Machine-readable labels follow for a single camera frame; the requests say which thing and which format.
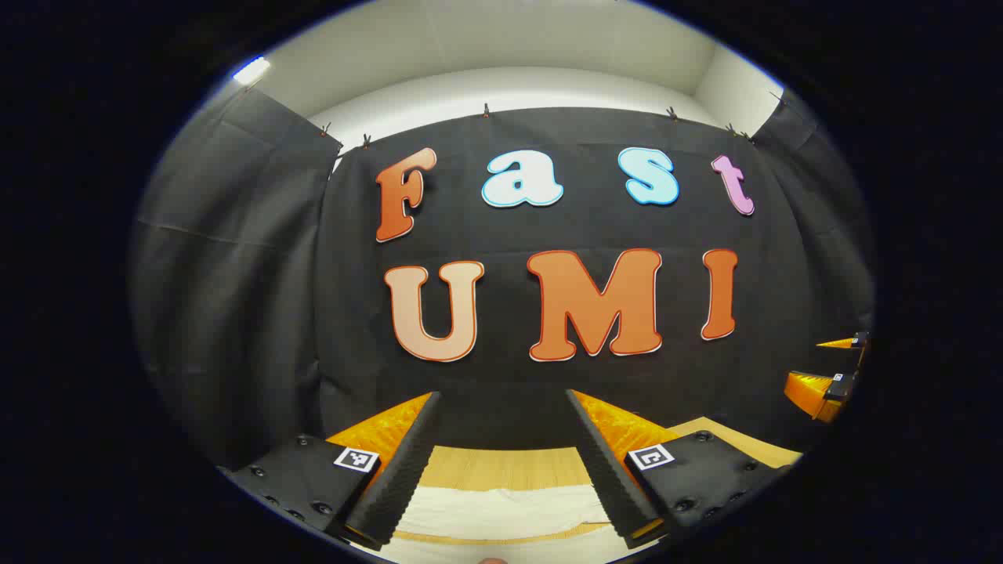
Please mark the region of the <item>black backdrop cloth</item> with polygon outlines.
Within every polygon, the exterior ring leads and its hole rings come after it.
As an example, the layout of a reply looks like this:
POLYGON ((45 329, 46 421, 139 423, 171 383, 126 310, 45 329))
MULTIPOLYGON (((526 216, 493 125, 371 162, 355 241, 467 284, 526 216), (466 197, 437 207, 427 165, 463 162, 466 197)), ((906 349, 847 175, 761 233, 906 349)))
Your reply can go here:
POLYGON ((438 445, 574 445, 566 390, 660 425, 707 417, 792 450, 821 433, 791 369, 873 327, 862 189, 793 92, 746 140, 649 112, 531 108, 462 117, 339 156, 261 92, 230 87, 165 151, 137 211, 141 364, 212 463, 332 436, 441 394, 438 445), (659 349, 537 361, 534 254, 598 288, 626 252, 657 273, 659 349))

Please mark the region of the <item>row of small backdrop clips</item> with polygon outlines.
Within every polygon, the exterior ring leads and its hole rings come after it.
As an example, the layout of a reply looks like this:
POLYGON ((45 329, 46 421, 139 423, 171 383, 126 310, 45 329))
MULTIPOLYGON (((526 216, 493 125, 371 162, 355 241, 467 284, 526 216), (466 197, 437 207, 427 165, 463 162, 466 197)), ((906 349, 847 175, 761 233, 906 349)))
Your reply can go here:
POLYGON ((741 108, 740 100, 728 101, 719 114, 702 106, 695 99, 613 99, 598 93, 552 92, 552 90, 516 90, 500 96, 484 94, 448 94, 446 92, 404 92, 367 94, 339 106, 323 110, 309 118, 323 132, 354 149, 365 138, 373 140, 412 131, 419 126, 438 124, 458 118, 484 119, 498 117, 501 112, 530 108, 603 108, 627 110, 666 118, 671 124, 688 121, 733 128, 754 136, 767 118, 782 104, 783 89, 756 89, 752 92, 752 107, 741 108))

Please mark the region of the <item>white jeans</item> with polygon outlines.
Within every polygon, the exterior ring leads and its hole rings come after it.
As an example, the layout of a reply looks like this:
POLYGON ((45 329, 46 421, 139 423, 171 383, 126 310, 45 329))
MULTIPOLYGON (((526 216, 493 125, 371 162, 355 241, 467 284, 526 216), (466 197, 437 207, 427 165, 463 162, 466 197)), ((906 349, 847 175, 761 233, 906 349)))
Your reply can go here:
POLYGON ((392 540, 375 554, 399 564, 608 564, 636 554, 592 486, 456 490, 420 486, 392 540))

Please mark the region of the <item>ceiling light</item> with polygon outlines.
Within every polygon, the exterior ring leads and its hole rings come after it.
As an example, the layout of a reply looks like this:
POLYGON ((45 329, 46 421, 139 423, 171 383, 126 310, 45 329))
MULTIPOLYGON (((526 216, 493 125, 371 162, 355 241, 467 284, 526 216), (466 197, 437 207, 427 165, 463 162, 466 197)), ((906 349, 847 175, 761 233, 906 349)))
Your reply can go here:
POLYGON ((232 75, 232 79, 241 86, 252 87, 262 79, 264 74, 271 68, 271 62, 264 56, 258 56, 254 60, 248 61, 242 68, 232 75))

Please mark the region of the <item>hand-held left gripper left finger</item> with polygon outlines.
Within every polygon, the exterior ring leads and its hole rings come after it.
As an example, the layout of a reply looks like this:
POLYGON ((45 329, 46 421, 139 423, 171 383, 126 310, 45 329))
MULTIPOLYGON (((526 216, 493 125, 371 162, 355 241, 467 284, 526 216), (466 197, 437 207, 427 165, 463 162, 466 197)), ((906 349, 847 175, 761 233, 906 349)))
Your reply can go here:
POLYGON ((440 397, 427 392, 329 438, 301 433, 223 475, 288 520, 378 551, 429 463, 440 397))

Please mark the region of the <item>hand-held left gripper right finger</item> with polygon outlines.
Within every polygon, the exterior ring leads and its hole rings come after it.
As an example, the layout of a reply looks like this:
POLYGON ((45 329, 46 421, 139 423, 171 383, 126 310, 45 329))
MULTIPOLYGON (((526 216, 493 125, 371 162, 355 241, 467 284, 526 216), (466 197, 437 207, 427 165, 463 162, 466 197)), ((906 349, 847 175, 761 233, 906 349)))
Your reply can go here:
POLYGON ((566 394, 581 422, 577 449, 588 477, 630 548, 692 537, 789 470, 750 456, 711 429, 680 435, 583 392, 566 394))

